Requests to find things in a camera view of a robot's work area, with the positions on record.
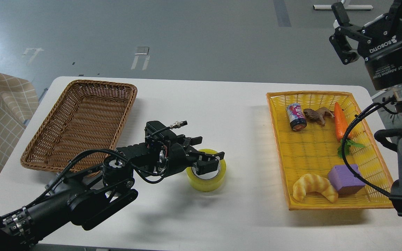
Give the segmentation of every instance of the brown wicker basket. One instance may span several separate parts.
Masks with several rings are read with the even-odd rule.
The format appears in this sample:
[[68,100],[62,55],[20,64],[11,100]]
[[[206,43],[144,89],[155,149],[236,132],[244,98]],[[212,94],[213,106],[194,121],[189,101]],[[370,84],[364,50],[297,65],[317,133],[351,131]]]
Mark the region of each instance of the brown wicker basket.
[[[136,98],[132,84],[76,80],[65,88],[21,156],[21,165],[60,172],[77,154],[113,149]],[[70,171],[100,163],[106,154],[91,154]]]

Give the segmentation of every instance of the soda can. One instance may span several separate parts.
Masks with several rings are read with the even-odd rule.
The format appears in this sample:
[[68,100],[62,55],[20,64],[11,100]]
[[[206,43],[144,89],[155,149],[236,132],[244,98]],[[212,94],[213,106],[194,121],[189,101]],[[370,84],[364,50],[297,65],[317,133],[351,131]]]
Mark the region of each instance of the soda can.
[[305,115],[299,103],[292,103],[286,107],[289,125],[293,131],[300,131],[306,127]]

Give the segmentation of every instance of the gray floor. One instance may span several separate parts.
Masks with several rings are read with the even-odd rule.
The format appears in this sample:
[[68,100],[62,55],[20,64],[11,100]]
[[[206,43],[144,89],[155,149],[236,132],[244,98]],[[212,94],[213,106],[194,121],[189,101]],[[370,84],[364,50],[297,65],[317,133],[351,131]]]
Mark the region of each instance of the gray floor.
[[[59,76],[360,85],[373,95],[364,62],[342,65],[328,42],[332,12],[312,8],[333,2],[0,1],[0,72],[28,79],[38,96]],[[392,2],[352,0],[374,9],[350,11],[351,23]],[[136,46],[150,47],[145,70],[145,56],[131,69]]]

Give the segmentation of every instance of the robotic arm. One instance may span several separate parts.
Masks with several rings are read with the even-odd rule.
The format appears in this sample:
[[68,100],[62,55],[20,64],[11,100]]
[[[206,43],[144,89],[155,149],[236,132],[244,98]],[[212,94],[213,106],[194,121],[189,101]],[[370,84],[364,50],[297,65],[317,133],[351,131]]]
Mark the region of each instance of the robotic arm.
[[[132,189],[133,173],[155,184],[164,178],[194,167],[197,175],[216,171],[224,152],[206,154],[194,145],[202,137],[176,135],[170,129],[187,125],[176,122],[169,127],[159,121],[149,121],[145,127],[145,141],[113,150],[89,150],[70,161],[69,165],[46,186],[46,191],[27,206],[0,216],[0,251],[28,250],[44,237],[69,221],[91,230],[137,198]],[[68,170],[84,157],[95,153],[109,154],[98,165],[69,174]],[[83,178],[100,172],[92,181]],[[149,176],[160,177],[156,181]],[[103,183],[103,188],[94,185]]]
[[[402,113],[402,0],[395,0],[388,13],[377,17],[363,27],[350,24],[341,3],[334,3],[332,10],[339,26],[335,28],[334,35],[330,36],[330,43],[342,63],[346,65],[355,62],[361,56],[365,60],[365,67],[375,89],[391,89],[394,93],[394,97],[385,103],[368,107],[356,117],[352,124],[356,125],[365,116],[390,102],[395,104],[397,113]],[[357,51],[348,44],[347,37],[359,42]],[[393,183],[390,193],[383,189],[378,191],[389,197],[398,216],[402,216],[402,128],[380,130],[374,137],[386,148],[397,152],[399,179]],[[392,137],[397,138],[396,143],[387,140]],[[346,159],[344,162],[351,169]]]

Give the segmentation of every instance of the wicker basket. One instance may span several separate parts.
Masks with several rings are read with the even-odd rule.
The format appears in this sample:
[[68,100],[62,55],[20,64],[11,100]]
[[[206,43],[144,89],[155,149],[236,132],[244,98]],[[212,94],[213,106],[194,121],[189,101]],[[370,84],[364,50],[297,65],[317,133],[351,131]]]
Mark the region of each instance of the wicker basket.
[[[392,208],[390,200],[365,186],[356,194],[341,195],[336,203],[329,202],[317,192],[309,193],[302,202],[292,196],[293,184],[306,173],[316,173],[327,178],[334,165],[342,165],[337,149],[340,143],[336,139],[333,119],[327,117],[326,125],[309,122],[302,131],[292,131],[286,114],[286,107],[291,103],[300,103],[302,109],[316,110],[322,106],[334,109],[338,102],[347,121],[350,123],[354,115],[360,113],[359,107],[348,92],[274,92],[266,95],[273,123],[274,136],[278,149],[280,170],[284,184],[286,202],[290,210],[319,209],[361,209]],[[390,191],[392,177],[373,139],[373,135],[363,120],[352,130],[357,143],[365,148],[351,147],[351,155],[347,156],[350,164],[359,165],[362,176],[371,183]]]
[[[63,91],[21,156],[21,165],[60,172],[77,154],[113,149],[136,98],[132,84],[76,80]],[[106,154],[92,154],[70,171],[100,163]]]

